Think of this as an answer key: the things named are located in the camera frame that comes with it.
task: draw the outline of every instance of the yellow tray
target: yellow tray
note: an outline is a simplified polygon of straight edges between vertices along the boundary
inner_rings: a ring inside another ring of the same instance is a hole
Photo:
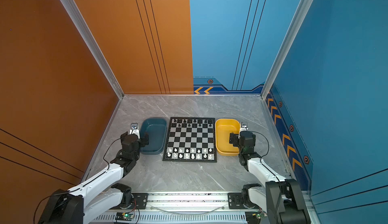
[[[235,119],[219,119],[216,121],[216,148],[223,156],[237,156],[239,148],[229,143],[230,133],[239,134],[240,122]]]

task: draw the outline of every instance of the chessboard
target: chessboard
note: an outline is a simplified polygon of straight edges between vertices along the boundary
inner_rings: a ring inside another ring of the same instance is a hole
[[[217,162],[215,118],[171,117],[163,161]]]

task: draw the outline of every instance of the teal plastic tray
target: teal plastic tray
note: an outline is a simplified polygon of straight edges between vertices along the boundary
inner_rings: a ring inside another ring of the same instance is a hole
[[[149,144],[140,149],[142,154],[157,155],[163,151],[166,141],[167,121],[163,118],[148,118],[140,128],[140,137],[148,133]]]

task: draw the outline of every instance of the brown wall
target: brown wall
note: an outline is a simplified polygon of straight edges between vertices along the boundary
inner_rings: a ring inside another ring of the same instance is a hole
[[[124,93],[193,93],[189,0],[75,0]]]
[[[59,0],[0,0],[0,18],[0,216],[25,223],[80,183],[118,98]]]

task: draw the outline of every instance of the marble surface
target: marble surface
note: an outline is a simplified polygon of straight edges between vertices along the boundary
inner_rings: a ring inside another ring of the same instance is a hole
[[[269,140],[269,153],[263,159],[279,174],[284,174],[284,163],[270,138],[267,123],[259,106],[259,96],[125,96],[111,127],[97,152],[88,175],[90,178],[106,166],[103,155],[113,140],[137,122],[139,128],[150,117],[214,117],[232,118],[248,123],[249,130],[264,134]],[[116,141],[106,159],[114,159],[121,144]],[[267,142],[256,135],[255,151],[264,155]],[[244,184],[258,183],[255,176],[240,165],[238,157],[217,154],[217,163],[168,162],[159,155],[143,155],[133,170],[119,183],[133,191],[240,191]]]

